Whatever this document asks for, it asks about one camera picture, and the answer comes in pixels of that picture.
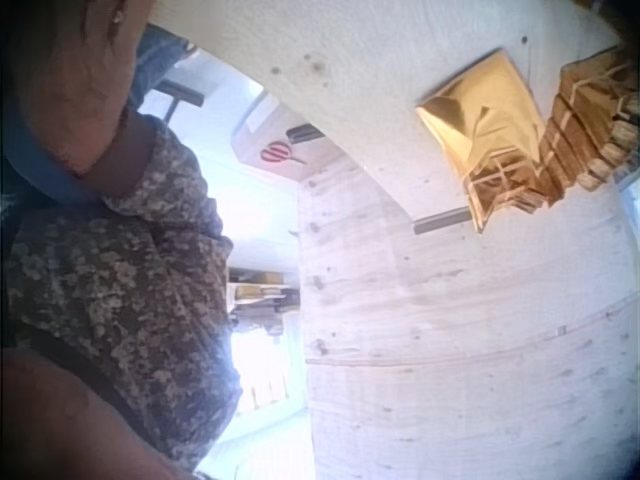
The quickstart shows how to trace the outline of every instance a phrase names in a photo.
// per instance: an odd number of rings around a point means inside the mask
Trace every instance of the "wooden board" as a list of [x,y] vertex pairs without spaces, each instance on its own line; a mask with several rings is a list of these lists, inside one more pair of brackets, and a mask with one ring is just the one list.
[[504,48],[546,118],[560,67],[616,41],[569,0],[164,0],[153,20],[264,85],[413,221],[466,207],[422,98]]
[[318,480],[621,478],[640,307],[615,188],[415,236],[343,159],[300,215]]
[[256,99],[238,125],[231,137],[231,147],[240,163],[300,182],[341,157],[342,151],[325,137],[291,145],[292,157],[304,163],[265,162],[261,159],[260,153],[271,142],[290,145],[287,130],[306,123],[303,117],[265,92]]

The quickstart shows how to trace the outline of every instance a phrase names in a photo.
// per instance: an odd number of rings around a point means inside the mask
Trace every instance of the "floral shirt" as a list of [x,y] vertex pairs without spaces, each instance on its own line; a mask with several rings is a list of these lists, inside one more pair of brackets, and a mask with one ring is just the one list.
[[30,212],[4,269],[18,345],[31,347],[33,331],[64,343],[192,471],[241,395],[225,302],[232,245],[194,154],[155,122],[152,159],[127,197]]

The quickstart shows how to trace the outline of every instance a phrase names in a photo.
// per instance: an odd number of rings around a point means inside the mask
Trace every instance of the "shirt sleeve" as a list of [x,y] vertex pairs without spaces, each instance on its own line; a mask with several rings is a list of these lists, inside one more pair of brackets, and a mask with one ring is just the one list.
[[231,242],[221,235],[216,201],[207,196],[196,156],[164,122],[151,116],[145,120],[153,122],[156,131],[149,164],[128,195],[103,197],[105,204],[121,215],[137,216],[161,228],[221,240],[230,251]]

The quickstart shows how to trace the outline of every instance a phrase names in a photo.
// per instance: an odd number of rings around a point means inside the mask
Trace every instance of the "window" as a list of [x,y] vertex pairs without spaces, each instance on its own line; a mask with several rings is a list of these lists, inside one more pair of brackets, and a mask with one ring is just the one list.
[[261,328],[232,335],[233,361],[244,390],[238,415],[289,398],[290,362],[285,335],[271,337]]

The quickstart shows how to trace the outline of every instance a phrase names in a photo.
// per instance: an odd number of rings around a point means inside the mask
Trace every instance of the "gold foil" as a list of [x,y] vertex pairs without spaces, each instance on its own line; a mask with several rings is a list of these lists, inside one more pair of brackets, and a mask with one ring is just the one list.
[[531,212],[544,199],[550,180],[536,175],[544,122],[503,51],[454,78],[417,112],[462,179],[478,231],[495,210]]

